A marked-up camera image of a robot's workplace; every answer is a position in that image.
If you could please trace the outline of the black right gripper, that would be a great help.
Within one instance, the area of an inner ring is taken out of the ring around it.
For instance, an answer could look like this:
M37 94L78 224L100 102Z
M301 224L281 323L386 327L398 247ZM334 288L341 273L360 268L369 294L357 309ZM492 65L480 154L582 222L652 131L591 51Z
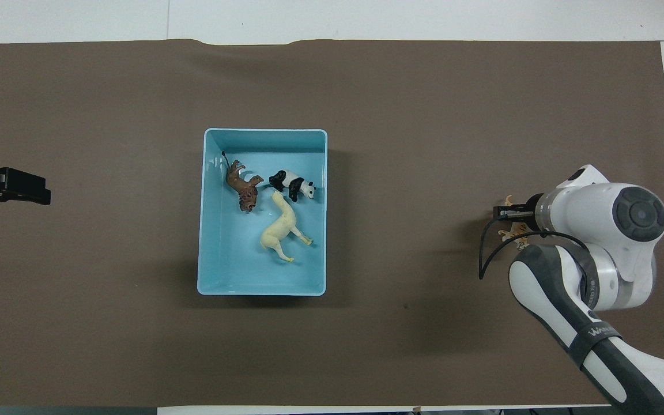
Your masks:
M538 202L543 193L534 194L523 204L515 203L512 195L508 194L499 205L493 206L495 220L524 224L528 231L540 231L537 223Z

